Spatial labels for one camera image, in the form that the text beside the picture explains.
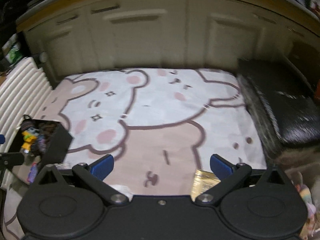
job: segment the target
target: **gold packet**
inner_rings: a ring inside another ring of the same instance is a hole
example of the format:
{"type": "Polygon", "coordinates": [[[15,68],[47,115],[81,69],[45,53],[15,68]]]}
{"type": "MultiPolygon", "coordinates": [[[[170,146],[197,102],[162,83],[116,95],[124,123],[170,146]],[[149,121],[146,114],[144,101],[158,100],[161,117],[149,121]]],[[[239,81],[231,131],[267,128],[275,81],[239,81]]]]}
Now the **gold packet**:
{"type": "Polygon", "coordinates": [[[192,200],[195,201],[196,197],[217,185],[219,182],[220,180],[214,173],[197,169],[190,194],[192,200]]]}
{"type": "Polygon", "coordinates": [[[299,237],[302,239],[302,240],[308,240],[308,223],[306,222],[300,232],[300,235],[299,237]]]}
{"type": "Polygon", "coordinates": [[[309,227],[308,239],[320,239],[320,211],[317,211],[315,214],[313,227],[309,227]]]}

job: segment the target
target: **black bin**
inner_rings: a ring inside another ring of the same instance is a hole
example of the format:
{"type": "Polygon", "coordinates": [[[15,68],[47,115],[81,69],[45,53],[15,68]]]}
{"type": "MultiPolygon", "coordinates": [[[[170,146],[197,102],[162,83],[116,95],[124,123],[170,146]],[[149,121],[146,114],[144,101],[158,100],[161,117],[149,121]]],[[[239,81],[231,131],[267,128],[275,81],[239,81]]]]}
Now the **black bin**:
{"type": "MultiPolygon", "coordinates": [[[[33,122],[38,126],[41,123],[46,123],[46,120],[32,119],[33,122]]],[[[49,144],[47,145],[47,151],[43,154],[41,158],[41,164],[39,170],[41,170],[47,164],[62,163],[67,155],[69,146],[73,137],[69,132],[62,126],[60,122],[52,121],[57,123],[57,126],[51,136],[49,144]]],[[[14,138],[10,148],[9,153],[19,152],[21,146],[23,145],[23,135],[19,130],[16,137],[14,138]]]]}

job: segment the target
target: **pink bear blanket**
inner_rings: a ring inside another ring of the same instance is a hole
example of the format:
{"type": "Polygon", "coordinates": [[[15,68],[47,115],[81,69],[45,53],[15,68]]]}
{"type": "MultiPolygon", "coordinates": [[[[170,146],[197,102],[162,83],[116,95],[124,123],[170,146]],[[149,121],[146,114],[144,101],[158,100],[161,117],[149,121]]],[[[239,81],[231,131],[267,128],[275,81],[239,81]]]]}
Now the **pink bear blanket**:
{"type": "Polygon", "coordinates": [[[65,163],[115,158],[104,180],[133,194],[189,194],[213,153],[266,167],[236,78],[212,69],[124,69],[66,77],[36,119],[74,137],[65,163]]]}

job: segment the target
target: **bear ear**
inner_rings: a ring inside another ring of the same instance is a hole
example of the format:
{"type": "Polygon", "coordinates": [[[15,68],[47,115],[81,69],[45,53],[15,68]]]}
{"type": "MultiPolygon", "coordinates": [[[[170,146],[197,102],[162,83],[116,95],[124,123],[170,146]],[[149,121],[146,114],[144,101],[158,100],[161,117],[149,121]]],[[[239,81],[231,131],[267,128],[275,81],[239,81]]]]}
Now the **bear ear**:
{"type": "Polygon", "coordinates": [[[232,73],[220,69],[198,69],[196,71],[206,83],[224,82],[238,85],[236,77],[232,73]]]}
{"type": "Polygon", "coordinates": [[[94,78],[83,79],[75,82],[72,80],[68,81],[69,86],[68,91],[66,91],[66,93],[68,93],[68,100],[84,96],[94,91],[99,86],[99,82],[94,78]]]}
{"type": "Polygon", "coordinates": [[[149,76],[140,69],[130,70],[126,72],[126,81],[135,88],[142,88],[149,83],[149,76]]]}

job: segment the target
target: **star pattern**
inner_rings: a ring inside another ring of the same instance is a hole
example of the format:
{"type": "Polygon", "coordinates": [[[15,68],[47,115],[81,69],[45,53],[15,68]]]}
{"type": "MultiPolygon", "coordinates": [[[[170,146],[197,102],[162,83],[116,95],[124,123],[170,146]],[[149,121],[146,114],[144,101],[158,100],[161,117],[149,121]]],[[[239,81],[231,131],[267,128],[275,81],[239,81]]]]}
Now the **star pattern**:
{"type": "Polygon", "coordinates": [[[113,96],[113,95],[116,95],[116,93],[113,92],[113,91],[109,91],[108,93],[104,93],[104,94],[107,95],[108,97],[111,97],[111,96],[113,96]]]}
{"type": "Polygon", "coordinates": [[[91,116],[90,118],[92,119],[92,121],[96,122],[97,120],[102,119],[103,117],[101,117],[100,114],[96,114],[94,116],[91,116]]]}

